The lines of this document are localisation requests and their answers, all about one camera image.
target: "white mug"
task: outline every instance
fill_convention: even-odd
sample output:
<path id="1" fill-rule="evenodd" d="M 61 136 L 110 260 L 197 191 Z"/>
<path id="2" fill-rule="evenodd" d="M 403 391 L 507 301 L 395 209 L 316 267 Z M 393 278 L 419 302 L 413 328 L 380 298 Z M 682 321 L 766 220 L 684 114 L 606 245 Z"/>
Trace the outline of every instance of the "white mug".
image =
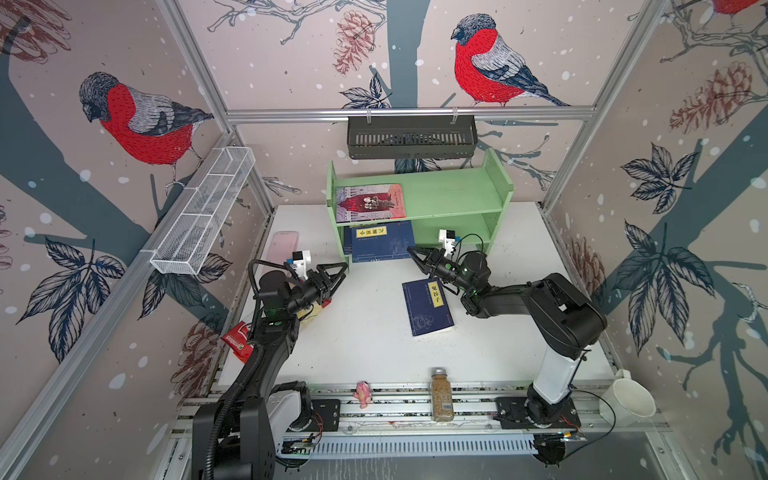
<path id="1" fill-rule="evenodd" d="M 617 379 L 603 394 L 603 400 L 614 409 L 616 426 L 626 427 L 637 420 L 654 416 L 656 402 L 650 392 L 635 382 L 627 370 L 619 370 L 616 372 L 616 377 Z M 604 402 L 600 402 L 600 416 L 608 423 L 614 421 L 614 414 Z"/>

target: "spice bottle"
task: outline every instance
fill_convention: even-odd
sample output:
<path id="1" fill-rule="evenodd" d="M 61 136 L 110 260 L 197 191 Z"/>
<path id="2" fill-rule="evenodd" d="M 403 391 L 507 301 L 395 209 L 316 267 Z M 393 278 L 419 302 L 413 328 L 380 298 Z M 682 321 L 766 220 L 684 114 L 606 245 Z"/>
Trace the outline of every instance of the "spice bottle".
<path id="1" fill-rule="evenodd" d="M 445 369 L 435 369 L 432 373 L 432 420 L 451 422 L 453 420 L 453 398 L 451 383 L 446 378 Z"/>

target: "red snack bag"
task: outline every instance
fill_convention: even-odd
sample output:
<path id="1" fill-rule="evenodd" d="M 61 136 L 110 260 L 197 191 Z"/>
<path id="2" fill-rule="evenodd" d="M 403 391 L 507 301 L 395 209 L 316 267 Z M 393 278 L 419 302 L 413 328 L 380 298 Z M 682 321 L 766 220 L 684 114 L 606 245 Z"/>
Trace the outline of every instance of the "red snack bag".
<path id="1" fill-rule="evenodd" d="M 248 325 L 245 322 L 240 322 L 223 338 L 242 363 L 247 362 L 253 352 L 253 346 L 246 344 L 248 330 Z"/>

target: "green shelf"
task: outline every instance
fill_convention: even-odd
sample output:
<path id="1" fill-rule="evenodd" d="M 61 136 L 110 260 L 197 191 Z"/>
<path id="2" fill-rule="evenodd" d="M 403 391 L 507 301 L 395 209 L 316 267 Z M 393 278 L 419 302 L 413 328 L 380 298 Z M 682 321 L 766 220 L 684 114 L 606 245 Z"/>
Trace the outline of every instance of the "green shelf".
<path id="1" fill-rule="evenodd" d="M 400 184 L 406 215 L 386 220 L 337 223 L 336 188 L 375 184 Z M 506 169 L 492 149 L 485 152 L 480 168 L 440 170 L 415 174 L 375 175 L 369 177 L 337 178 L 333 162 L 328 162 L 326 206 L 336 232 L 339 255 L 351 265 L 350 255 L 344 255 L 343 228 L 372 223 L 411 220 L 413 236 L 420 247 L 436 247 L 438 231 L 454 230 L 458 237 L 476 233 L 490 251 L 498 232 L 500 219 L 515 191 Z M 479 245 L 477 237 L 469 237 L 462 245 Z"/>

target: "yellow title label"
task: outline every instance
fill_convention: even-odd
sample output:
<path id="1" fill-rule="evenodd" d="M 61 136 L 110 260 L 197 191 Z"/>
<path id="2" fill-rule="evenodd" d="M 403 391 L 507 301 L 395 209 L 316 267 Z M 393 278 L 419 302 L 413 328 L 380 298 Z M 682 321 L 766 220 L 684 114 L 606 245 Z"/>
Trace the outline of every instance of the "yellow title label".
<path id="1" fill-rule="evenodd" d="M 356 230 L 356 235 L 357 235 L 357 238 L 377 237 L 378 235 L 386 235 L 386 227 L 360 228 Z"/>
<path id="2" fill-rule="evenodd" d="M 440 288 L 437 282 L 429 282 L 427 286 L 429 287 L 429 295 L 432 297 L 432 305 L 435 308 L 442 306 L 442 295 L 440 295 Z"/>

